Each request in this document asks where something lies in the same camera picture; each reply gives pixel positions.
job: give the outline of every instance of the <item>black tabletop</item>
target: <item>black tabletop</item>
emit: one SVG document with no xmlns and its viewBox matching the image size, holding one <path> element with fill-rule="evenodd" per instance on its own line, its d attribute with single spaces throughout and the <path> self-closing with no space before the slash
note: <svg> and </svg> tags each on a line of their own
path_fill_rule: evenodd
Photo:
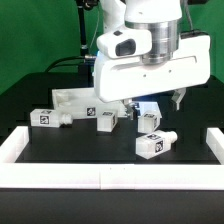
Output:
<svg viewBox="0 0 224 224">
<path fill-rule="evenodd" d="M 35 73 L 0 96 L 0 141 L 18 125 L 30 125 L 35 108 L 52 108 L 51 90 L 87 86 L 76 74 Z M 137 121 L 119 119 L 110 135 L 96 132 L 96 120 L 75 120 L 71 127 L 30 128 L 31 142 L 17 162 L 219 164 L 205 143 L 208 127 L 223 128 L 224 84 L 187 89 L 181 110 L 172 111 L 172 92 L 135 100 L 157 101 L 159 130 L 174 130 L 169 152 L 145 160 L 135 155 Z M 88 142 L 82 139 L 88 134 Z M 70 142 L 63 149 L 59 144 Z M 222 191 L 98 191 L 1 189 L 1 223 L 223 223 Z"/>
</svg>

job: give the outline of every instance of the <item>white robot body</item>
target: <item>white robot body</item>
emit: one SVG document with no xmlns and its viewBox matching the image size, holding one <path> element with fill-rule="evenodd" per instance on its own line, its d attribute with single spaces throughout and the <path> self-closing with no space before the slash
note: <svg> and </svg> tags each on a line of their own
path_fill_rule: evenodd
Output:
<svg viewBox="0 0 224 224">
<path fill-rule="evenodd" d="M 208 80 L 210 37 L 180 38 L 180 0 L 126 0 L 126 4 L 125 24 L 97 40 L 94 88 L 102 101 L 176 90 Z"/>
<path fill-rule="evenodd" d="M 203 84 L 210 76 L 209 47 L 209 36 L 184 39 L 172 60 L 151 66 L 140 56 L 111 60 L 99 53 L 96 95 L 110 102 Z"/>
<path fill-rule="evenodd" d="M 182 17 L 180 0 L 126 0 L 125 21 L 162 23 Z"/>
<path fill-rule="evenodd" d="M 124 24 L 126 6 L 120 0 L 100 0 L 103 9 L 104 33 Z"/>
</svg>

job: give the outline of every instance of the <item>white border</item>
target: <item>white border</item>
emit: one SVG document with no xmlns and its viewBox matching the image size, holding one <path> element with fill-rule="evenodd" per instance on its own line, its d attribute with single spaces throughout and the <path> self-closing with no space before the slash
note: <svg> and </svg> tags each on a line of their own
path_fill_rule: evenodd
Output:
<svg viewBox="0 0 224 224">
<path fill-rule="evenodd" d="M 0 147 L 0 188 L 224 190 L 221 165 L 14 163 L 28 142 L 17 127 Z"/>
<path fill-rule="evenodd" d="M 215 154 L 216 158 L 224 164 L 224 135 L 219 128 L 208 128 L 206 143 Z"/>
</svg>

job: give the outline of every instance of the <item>green backdrop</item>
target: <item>green backdrop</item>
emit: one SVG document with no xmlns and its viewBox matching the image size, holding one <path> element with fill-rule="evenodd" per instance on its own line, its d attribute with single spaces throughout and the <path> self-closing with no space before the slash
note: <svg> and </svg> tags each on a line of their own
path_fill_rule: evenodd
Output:
<svg viewBox="0 0 224 224">
<path fill-rule="evenodd" d="M 195 28 L 212 36 L 211 73 L 224 81 L 224 1 L 191 6 Z M 85 13 L 89 42 L 97 9 Z M 54 60 L 79 55 L 78 14 L 74 0 L 0 1 L 0 94 L 31 72 L 42 72 Z M 183 20 L 183 30 L 187 23 Z M 102 19 L 97 36 L 102 33 Z M 97 51 L 93 46 L 92 53 Z"/>
</svg>

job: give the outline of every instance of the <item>black cable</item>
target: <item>black cable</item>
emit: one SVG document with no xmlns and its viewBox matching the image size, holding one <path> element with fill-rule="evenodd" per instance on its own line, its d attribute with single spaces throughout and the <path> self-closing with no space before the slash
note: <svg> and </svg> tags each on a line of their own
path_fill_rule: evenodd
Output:
<svg viewBox="0 0 224 224">
<path fill-rule="evenodd" d="M 58 68 L 58 67 L 69 67 L 69 66 L 78 66 L 79 64 L 59 64 L 59 65 L 55 65 L 54 67 L 52 67 L 50 70 L 54 69 L 54 68 Z"/>
<path fill-rule="evenodd" d="M 184 0 L 184 9 L 185 9 L 187 20 L 188 20 L 188 23 L 190 26 L 190 30 L 192 31 L 192 30 L 194 30 L 194 26 L 193 26 L 193 22 L 191 19 L 191 14 L 190 14 L 189 6 L 188 6 L 188 0 Z"/>
<path fill-rule="evenodd" d="M 81 41 L 80 54 L 82 56 L 84 56 L 85 54 L 88 54 L 89 49 L 88 49 L 87 38 L 86 38 L 83 1 L 82 0 L 76 0 L 76 4 L 77 4 L 77 7 L 78 7 L 78 15 L 79 15 L 79 30 L 80 30 L 80 41 Z"/>
<path fill-rule="evenodd" d="M 182 32 L 180 34 L 181 39 L 198 37 L 198 36 L 202 36 L 202 35 L 209 35 L 209 34 L 205 31 L 201 31 L 201 30 L 191 30 L 191 31 Z"/>
<path fill-rule="evenodd" d="M 71 61 L 71 60 L 79 60 L 79 59 L 84 59 L 84 57 L 83 56 L 72 56 L 72 57 L 66 57 L 66 58 L 58 59 L 58 60 L 54 61 L 53 63 L 51 63 L 47 67 L 47 69 L 45 70 L 45 72 L 49 72 L 52 68 L 55 67 L 55 65 L 57 65 L 60 62 Z"/>
</svg>

